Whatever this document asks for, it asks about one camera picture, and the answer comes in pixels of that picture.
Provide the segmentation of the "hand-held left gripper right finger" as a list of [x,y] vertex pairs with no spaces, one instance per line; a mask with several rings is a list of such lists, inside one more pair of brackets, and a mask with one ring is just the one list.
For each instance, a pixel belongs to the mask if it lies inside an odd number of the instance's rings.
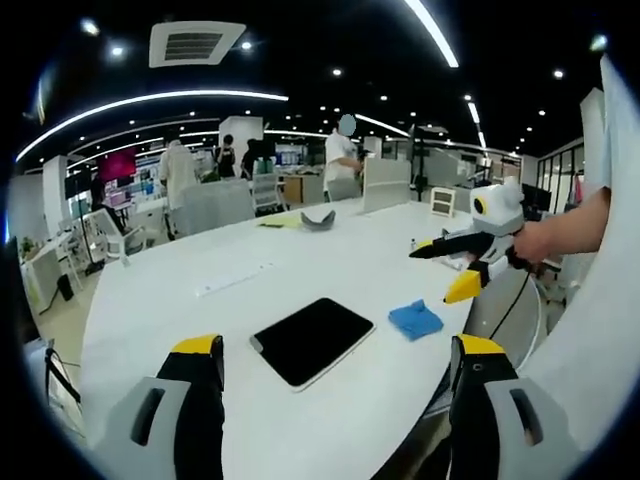
[[567,479],[582,453],[565,411],[504,349],[468,334],[452,338],[451,479]]

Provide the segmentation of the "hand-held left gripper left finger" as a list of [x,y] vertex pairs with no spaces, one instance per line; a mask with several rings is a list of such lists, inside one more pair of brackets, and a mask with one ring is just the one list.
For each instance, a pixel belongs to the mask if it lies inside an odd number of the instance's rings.
[[111,409],[99,442],[104,476],[221,479],[223,392],[223,337],[179,342]]

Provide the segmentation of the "person's right hand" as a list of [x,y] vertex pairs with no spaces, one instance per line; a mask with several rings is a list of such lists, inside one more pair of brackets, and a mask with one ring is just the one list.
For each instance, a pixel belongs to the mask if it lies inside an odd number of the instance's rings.
[[535,264],[550,255],[551,240],[542,222],[527,222],[514,237],[514,251],[518,258]]

